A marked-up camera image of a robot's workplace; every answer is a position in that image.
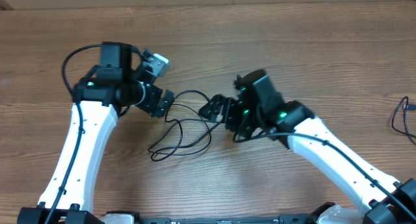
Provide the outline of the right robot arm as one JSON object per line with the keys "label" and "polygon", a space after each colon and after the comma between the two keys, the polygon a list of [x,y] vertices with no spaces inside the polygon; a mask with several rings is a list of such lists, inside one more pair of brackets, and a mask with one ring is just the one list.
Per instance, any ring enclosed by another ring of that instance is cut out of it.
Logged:
{"label": "right robot arm", "polygon": [[238,76],[234,87],[237,98],[215,95],[200,108],[200,115],[224,123],[235,143],[280,141],[317,167],[354,205],[350,209],[326,203],[305,223],[415,222],[415,179],[400,182],[361,158],[311,109],[284,101],[265,70]]}

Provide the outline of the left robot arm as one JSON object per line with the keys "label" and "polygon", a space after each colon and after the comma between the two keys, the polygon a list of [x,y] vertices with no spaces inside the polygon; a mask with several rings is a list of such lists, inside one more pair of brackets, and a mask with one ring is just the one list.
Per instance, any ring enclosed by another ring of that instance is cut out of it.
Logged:
{"label": "left robot arm", "polygon": [[108,139],[118,120],[135,106],[164,116],[174,95],[154,85],[170,61],[133,45],[103,42],[99,64],[77,84],[63,77],[72,101],[70,127],[54,174],[34,208],[23,207],[18,223],[141,223],[137,212],[94,212],[94,191]]}

